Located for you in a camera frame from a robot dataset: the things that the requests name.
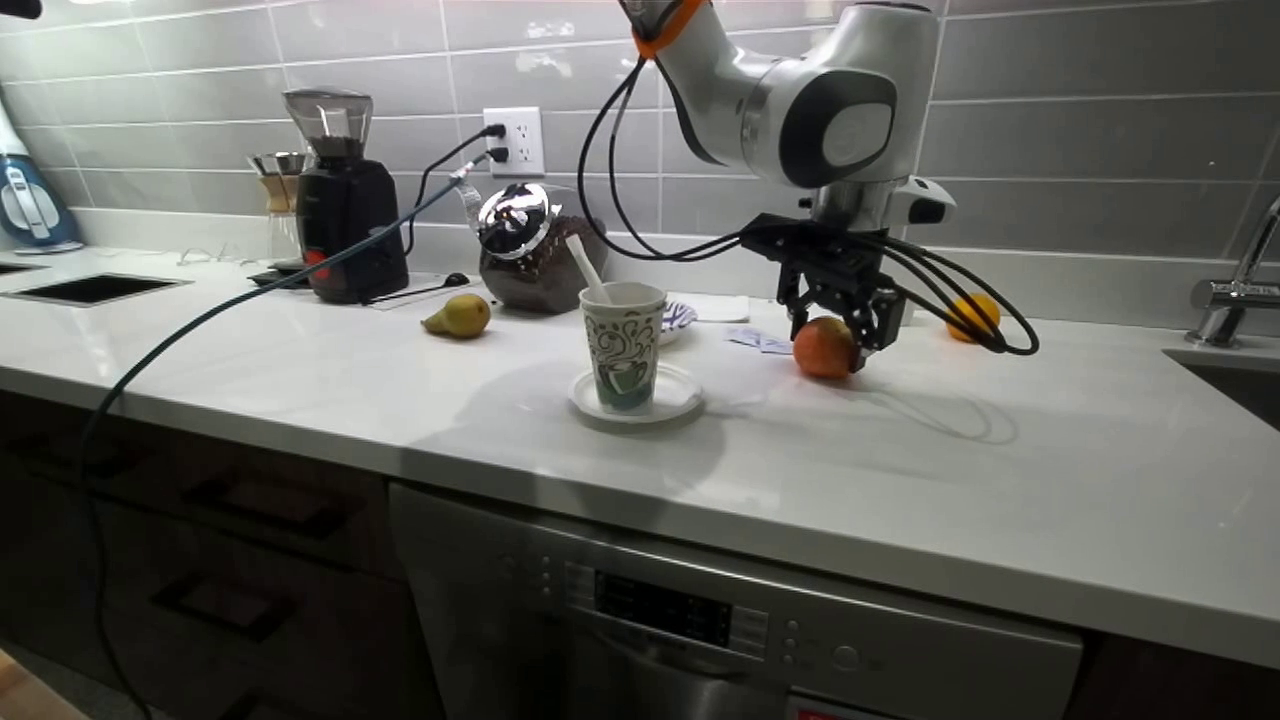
dishwasher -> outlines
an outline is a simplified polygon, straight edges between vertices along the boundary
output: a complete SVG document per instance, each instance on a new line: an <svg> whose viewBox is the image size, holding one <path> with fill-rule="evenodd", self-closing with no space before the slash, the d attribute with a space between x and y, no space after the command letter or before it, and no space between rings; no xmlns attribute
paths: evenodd
<svg viewBox="0 0 1280 720"><path fill-rule="evenodd" d="M1058 720L1079 639L391 489L448 720Z"/></svg>

paper cup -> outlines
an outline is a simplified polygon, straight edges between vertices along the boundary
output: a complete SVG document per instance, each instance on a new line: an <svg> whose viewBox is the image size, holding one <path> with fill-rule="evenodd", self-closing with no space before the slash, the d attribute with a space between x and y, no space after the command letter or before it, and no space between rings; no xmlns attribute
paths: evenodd
<svg viewBox="0 0 1280 720"><path fill-rule="evenodd" d="M649 282L604 282L579 291L596 394L604 406L642 406L661 354L661 311L666 294Z"/></svg>

white countertop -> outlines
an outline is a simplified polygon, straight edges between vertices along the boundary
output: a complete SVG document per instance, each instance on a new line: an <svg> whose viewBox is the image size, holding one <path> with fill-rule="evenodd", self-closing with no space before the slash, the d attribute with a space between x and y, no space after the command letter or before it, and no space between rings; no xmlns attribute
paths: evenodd
<svg viewBox="0 0 1280 720"><path fill-rule="evenodd" d="M0 294L126 266L193 282L63 307L0 301L0 388L91 404L243 266L63 254ZM421 332L442 294L276 291L143 371L126 414L391 473L887 586L1280 669L1280 430L1171 362L1168 329L1041 325L1036 361L915 325L853 388L694 329L666 362L707 411L649 430L564 404L579 314Z"/></svg>

faucet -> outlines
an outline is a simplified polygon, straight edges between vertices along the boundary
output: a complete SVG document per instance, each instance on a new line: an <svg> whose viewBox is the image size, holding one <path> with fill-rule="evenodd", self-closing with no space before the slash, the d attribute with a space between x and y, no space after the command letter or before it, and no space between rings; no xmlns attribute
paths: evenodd
<svg viewBox="0 0 1280 720"><path fill-rule="evenodd" d="M1280 226L1280 198L1268 209L1265 226L1242 249L1233 278L1198 278L1197 282L1191 301L1203 304L1203 318L1187 332L1187 339L1223 349L1223 345L1233 345L1249 307L1280 307L1280 282L1253 278L1273 234L1280 234L1277 226Z"/></svg>

cabinet drawer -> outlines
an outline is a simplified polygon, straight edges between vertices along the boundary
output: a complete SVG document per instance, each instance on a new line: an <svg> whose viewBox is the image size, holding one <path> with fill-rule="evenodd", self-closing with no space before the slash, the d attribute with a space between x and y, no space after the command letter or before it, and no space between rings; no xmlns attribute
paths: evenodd
<svg viewBox="0 0 1280 720"><path fill-rule="evenodd" d="M103 529L106 626L160 706L433 715L399 584L117 504L103 504Z"/></svg>
<svg viewBox="0 0 1280 720"><path fill-rule="evenodd" d="M22 476L77 489L86 411L0 398L2 447ZM394 576L385 479L137 421L103 421L86 457L95 490Z"/></svg>
<svg viewBox="0 0 1280 720"><path fill-rule="evenodd" d="M91 626L95 550L84 495L32 479L0 447L0 643L106 679Z"/></svg>
<svg viewBox="0 0 1280 720"><path fill-rule="evenodd" d="M196 524L345 568L399 570L380 476L211 439L173 442L169 468L169 490Z"/></svg>

